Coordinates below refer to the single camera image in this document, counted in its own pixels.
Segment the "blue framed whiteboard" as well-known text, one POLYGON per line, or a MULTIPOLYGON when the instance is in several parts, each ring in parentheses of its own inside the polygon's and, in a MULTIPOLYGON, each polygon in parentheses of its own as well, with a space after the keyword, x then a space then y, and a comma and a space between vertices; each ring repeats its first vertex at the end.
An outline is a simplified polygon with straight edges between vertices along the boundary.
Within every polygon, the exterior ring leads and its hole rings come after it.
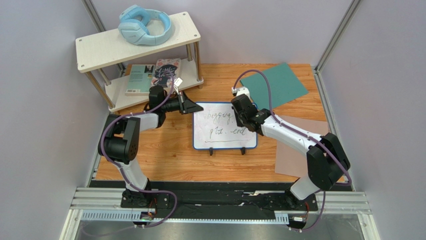
POLYGON ((193 113, 192 146, 195 150, 247 149, 258 146, 258 135, 245 127, 237 126, 233 105, 230 102, 198 101, 203 110, 193 113))

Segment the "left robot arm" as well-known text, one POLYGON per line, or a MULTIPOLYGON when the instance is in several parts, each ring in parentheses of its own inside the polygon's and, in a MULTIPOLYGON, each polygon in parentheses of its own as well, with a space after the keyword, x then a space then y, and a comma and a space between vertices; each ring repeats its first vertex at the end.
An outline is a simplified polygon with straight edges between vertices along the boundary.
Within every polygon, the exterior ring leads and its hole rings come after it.
POLYGON ((186 115, 203 111, 203 107, 190 100, 184 91, 171 96, 163 87, 154 86, 150 88, 148 98, 143 114, 110 114, 98 143, 98 153, 108 158, 125 179, 123 197, 127 201, 149 202, 153 195, 151 183, 136 160, 140 132, 161 127, 167 112, 178 111, 186 115))

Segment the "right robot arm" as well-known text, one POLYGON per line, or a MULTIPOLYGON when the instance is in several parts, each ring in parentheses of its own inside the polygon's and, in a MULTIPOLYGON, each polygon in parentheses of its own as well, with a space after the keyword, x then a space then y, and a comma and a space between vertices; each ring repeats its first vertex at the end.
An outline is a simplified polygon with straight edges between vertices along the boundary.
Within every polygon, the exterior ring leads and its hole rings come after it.
POLYGON ((348 174, 351 164, 335 134, 303 130, 268 109, 257 109, 244 93, 235 94, 231 104, 239 127, 284 143, 306 157, 307 174, 285 191, 288 204, 297 205, 317 191, 328 191, 348 174))

